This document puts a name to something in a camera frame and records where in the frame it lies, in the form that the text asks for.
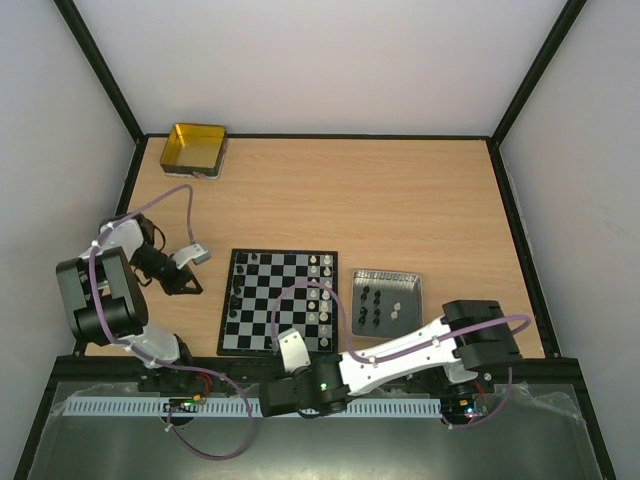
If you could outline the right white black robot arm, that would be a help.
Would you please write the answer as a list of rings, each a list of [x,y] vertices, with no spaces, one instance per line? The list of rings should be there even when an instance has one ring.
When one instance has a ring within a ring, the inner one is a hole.
[[[443,306],[442,316],[402,337],[316,358],[289,329],[277,337],[285,375],[260,384],[261,414],[341,413],[351,400],[391,380],[434,368],[443,389],[458,391],[487,366],[521,360],[515,335],[530,324],[526,315],[504,315],[496,301],[456,300]]]

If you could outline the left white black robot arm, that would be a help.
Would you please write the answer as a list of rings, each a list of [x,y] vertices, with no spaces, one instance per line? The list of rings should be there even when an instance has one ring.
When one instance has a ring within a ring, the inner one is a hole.
[[[151,321],[142,288],[156,281],[169,296],[201,294],[189,265],[209,260],[210,253],[192,242],[168,255],[155,246],[158,232],[142,214],[110,218],[85,252],[58,263],[56,279],[77,341],[117,346],[148,369],[189,366],[184,341]]]

